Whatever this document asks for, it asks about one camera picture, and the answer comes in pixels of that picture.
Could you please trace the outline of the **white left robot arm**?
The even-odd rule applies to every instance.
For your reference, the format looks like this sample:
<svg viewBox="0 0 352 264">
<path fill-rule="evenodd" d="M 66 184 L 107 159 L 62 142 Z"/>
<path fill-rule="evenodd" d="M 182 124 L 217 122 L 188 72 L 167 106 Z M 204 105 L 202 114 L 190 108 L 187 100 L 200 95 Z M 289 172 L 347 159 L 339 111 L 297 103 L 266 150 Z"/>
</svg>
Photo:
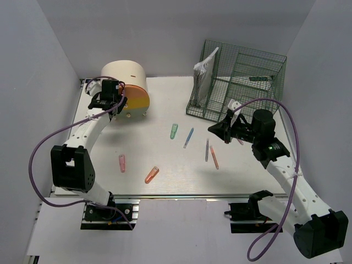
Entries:
<svg viewBox="0 0 352 264">
<path fill-rule="evenodd" d="M 103 219 L 115 216 L 116 205 L 110 202 L 111 193 L 95 180 L 90 152 L 102 130 L 124 108 L 128 100 L 125 94 L 124 82 L 104 79 L 101 91 L 92 96 L 85 119 L 75 133 L 62 146 L 51 149 L 54 186 L 98 204 L 97 213 Z"/>
</svg>

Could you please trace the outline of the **green transparent correction tape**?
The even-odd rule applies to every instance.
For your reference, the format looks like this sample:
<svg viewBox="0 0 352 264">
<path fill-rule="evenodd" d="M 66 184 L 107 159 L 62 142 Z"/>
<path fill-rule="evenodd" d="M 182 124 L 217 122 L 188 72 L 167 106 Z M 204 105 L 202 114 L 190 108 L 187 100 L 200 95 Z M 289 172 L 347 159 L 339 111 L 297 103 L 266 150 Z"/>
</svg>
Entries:
<svg viewBox="0 0 352 264">
<path fill-rule="evenodd" d="M 174 123 L 172 125 L 172 128 L 171 128 L 171 131 L 170 131 L 170 139 L 174 139 L 175 138 L 175 135 L 177 133 L 177 130 L 178 130 L 178 124 L 177 123 Z"/>
</svg>

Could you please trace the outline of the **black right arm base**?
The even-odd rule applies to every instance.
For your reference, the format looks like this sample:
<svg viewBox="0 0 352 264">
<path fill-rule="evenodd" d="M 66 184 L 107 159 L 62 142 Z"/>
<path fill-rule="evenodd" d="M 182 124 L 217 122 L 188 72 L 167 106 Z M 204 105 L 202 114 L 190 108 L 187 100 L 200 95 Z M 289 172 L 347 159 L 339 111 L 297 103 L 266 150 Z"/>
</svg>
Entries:
<svg viewBox="0 0 352 264">
<path fill-rule="evenodd" d="M 230 203 L 224 215 L 230 219 L 232 234 L 261 234 L 276 225 L 266 216 L 255 217 L 246 203 Z"/>
</svg>

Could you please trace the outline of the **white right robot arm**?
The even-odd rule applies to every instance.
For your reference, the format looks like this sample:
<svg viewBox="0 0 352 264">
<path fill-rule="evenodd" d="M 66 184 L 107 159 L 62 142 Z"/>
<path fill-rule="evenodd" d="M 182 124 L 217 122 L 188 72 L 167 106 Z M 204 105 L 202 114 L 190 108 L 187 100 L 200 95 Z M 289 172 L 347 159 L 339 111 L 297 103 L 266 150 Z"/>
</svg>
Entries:
<svg viewBox="0 0 352 264">
<path fill-rule="evenodd" d="M 276 121 L 268 110 L 254 111 L 250 123 L 240 112 L 228 110 L 226 117 L 208 131 L 226 144 L 232 139 L 249 142 L 254 157 L 289 196 L 284 205 L 267 190 L 250 195 L 248 212 L 252 218 L 265 216 L 280 223 L 285 216 L 279 228 L 293 237 L 300 253 L 308 259 L 342 248 L 349 222 L 346 214 L 332 210 L 295 171 L 290 152 L 275 136 L 275 127 Z"/>
</svg>

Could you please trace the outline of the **grey white manual booklet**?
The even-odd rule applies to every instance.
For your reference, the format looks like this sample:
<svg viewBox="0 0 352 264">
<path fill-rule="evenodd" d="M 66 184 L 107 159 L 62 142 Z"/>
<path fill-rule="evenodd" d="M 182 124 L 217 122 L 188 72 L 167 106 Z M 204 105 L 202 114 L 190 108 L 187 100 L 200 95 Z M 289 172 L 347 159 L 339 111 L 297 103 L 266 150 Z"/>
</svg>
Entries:
<svg viewBox="0 0 352 264">
<path fill-rule="evenodd" d="M 194 105 L 204 104 L 211 85 L 213 68 L 219 47 L 216 47 L 204 60 L 194 65 Z"/>
</svg>

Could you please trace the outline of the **cream round drawer box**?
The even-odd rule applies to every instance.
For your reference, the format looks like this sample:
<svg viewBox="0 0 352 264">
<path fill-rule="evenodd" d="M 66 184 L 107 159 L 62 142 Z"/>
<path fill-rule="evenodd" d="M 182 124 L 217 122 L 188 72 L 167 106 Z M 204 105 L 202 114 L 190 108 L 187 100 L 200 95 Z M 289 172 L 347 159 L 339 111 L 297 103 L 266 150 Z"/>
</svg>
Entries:
<svg viewBox="0 0 352 264">
<path fill-rule="evenodd" d="M 150 97 L 143 67 L 132 60 L 117 60 L 106 64 L 101 75 L 113 77 L 125 83 L 126 105 L 119 116 L 139 118 L 147 114 Z"/>
</svg>

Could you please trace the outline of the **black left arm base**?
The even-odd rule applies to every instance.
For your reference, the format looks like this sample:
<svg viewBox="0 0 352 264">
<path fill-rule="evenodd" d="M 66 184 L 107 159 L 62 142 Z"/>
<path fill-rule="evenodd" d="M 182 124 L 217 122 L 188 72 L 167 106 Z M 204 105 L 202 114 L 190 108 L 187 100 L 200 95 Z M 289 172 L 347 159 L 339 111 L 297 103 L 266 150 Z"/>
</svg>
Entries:
<svg viewBox="0 0 352 264">
<path fill-rule="evenodd" d="M 116 203 L 115 207 L 134 228 L 138 219 L 139 205 L 135 203 Z M 121 213 L 87 205 L 81 220 L 81 230 L 127 230 L 132 231 Z"/>
</svg>

